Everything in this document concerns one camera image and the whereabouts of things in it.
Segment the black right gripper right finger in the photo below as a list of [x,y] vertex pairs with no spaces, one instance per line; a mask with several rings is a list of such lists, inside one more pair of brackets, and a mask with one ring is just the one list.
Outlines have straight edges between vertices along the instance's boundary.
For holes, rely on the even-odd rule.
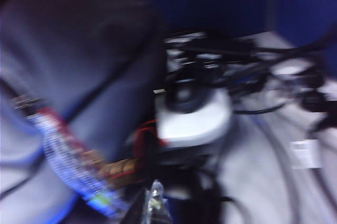
[[153,181],[148,195],[147,223],[173,223],[167,199],[164,198],[164,187],[158,180]]

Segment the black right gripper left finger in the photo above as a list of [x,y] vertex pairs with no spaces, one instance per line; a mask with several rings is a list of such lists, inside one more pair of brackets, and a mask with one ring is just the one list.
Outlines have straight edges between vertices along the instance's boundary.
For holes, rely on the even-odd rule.
[[133,200],[127,214],[125,215],[125,223],[139,224],[143,221],[144,209],[148,199],[148,190],[143,188]]

